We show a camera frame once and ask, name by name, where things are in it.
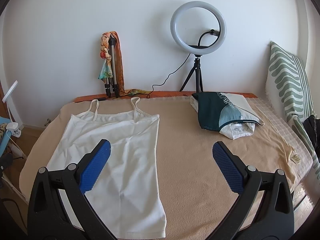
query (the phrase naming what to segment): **spaghetti strap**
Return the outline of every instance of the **spaghetti strap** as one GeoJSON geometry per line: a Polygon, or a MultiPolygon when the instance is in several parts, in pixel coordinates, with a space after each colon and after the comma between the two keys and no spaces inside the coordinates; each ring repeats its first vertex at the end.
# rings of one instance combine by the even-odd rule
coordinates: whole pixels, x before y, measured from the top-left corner
{"type": "Polygon", "coordinates": [[[97,99],[94,99],[94,100],[91,101],[89,109],[87,111],[85,111],[85,112],[83,112],[81,114],[78,114],[77,116],[81,118],[81,117],[87,115],[90,112],[91,108],[92,108],[92,103],[93,102],[97,102],[96,111],[94,113],[94,118],[93,118],[93,121],[95,121],[97,119],[97,116],[98,116],[98,107],[99,107],[99,101],[97,99]]]}
{"type": "Polygon", "coordinates": [[[137,103],[140,101],[139,97],[134,97],[131,98],[131,105],[133,107],[133,121],[136,122],[137,121],[137,103]]]}

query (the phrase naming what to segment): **beige blanket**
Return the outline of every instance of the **beige blanket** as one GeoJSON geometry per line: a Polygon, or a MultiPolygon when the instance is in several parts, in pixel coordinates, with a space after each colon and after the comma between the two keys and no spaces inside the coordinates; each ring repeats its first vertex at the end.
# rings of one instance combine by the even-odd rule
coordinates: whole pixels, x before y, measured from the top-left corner
{"type": "MultiPolygon", "coordinates": [[[[65,105],[34,145],[20,174],[20,189],[27,199],[38,169],[50,160],[70,115],[86,111],[89,104],[65,105]]],[[[166,239],[205,239],[236,200],[237,194],[230,190],[212,158],[216,141],[223,141],[246,165],[254,165],[259,171],[283,169],[291,190],[307,174],[312,163],[308,152],[299,152],[300,162],[295,164],[291,160],[292,146],[253,102],[249,104],[265,125],[256,126],[252,136],[231,140],[201,129],[188,98],[142,99],[138,103],[142,111],[160,115],[156,157],[160,199],[167,216],[166,239]]],[[[99,114],[130,110],[130,101],[124,99],[103,101],[99,106],[99,114]]],[[[251,223],[261,196],[260,192],[243,226],[251,223]]]]}

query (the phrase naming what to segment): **green striped cushion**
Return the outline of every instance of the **green striped cushion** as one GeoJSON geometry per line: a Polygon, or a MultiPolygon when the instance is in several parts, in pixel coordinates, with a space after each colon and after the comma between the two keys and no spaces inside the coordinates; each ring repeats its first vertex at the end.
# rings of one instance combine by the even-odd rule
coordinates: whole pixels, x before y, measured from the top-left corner
{"type": "Polygon", "coordinates": [[[268,78],[277,89],[287,122],[293,115],[303,122],[312,114],[313,103],[301,59],[274,42],[271,43],[268,78]]]}
{"type": "Polygon", "coordinates": [[[310,115],[316,116],[305,68],[301,59],[274,42],[271,43],[266,94],[276,113],[287,121],[306,146],[313,159],[312,168],[320,180],[320,163],[302,125],[310,115]]]}

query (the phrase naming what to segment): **black tripod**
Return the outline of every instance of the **black tripod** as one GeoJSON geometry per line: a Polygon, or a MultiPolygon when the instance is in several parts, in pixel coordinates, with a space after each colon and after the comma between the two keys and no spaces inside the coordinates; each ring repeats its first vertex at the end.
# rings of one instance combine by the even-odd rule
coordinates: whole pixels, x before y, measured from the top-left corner
{"type": "Polygon", "coordinates": [[[190,70],[186,80],[184,81],[180,92],[185,88],[185,86],[187,85],[190,77],[192,76],[193,72],[196,71],[196,92],[203,92],[203,85],[202,85],[202,74],[201,74],[201,68],[200,68],[200,57],[201,55],[195,55],[196,59],[195,59],[195,63],[193,65],[193,68],[190,70]]]}
{"type": "MultiPolygon", "coordinates": [[[[200,38],[199,38],[199,42],[198,45],[189,45],[190,47],[193,47],[195,49],[205,49],[208,47],[211,47],[213,44],[215,44],[219,38],[220,35],[220,31],[217,30],[210,30],[208,32],[203,33],[200,38]],[[200,42],[203,36],[205,36],[206,34],[211,34],[213,36],[217,36],[217,39],[214,43],[212,43],[210,46],[200,46],[200,42]]],[[[195,59],[195,63],[193,65],[193,68],[190,70],[185,82],[183,83],[180,92],[184,89],[184,87],[186,86],[186,84],[188,83],[190,77],[192,76],[193,72],[196,71],[196,92],[199,93],[200,91],[203,92],[203,85],[202,85],[202,75],[201,75],[201,69],[200,69],[200,57],[202,55],[195,55],[196,59],[195,59]]]]}

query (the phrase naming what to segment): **dark green fabric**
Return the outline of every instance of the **dark green fabric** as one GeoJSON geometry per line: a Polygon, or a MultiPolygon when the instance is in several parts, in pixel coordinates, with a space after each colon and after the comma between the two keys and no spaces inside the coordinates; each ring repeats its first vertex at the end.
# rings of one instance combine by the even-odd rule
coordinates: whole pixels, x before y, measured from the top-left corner
{"type": "Polygon", "coordinates": [[[223,108],[231,105],[230,100],[217,92],[200,92],[192,96],[198,101],[198,121],[202,129],[220,131],[219,119],[223,108]]]}

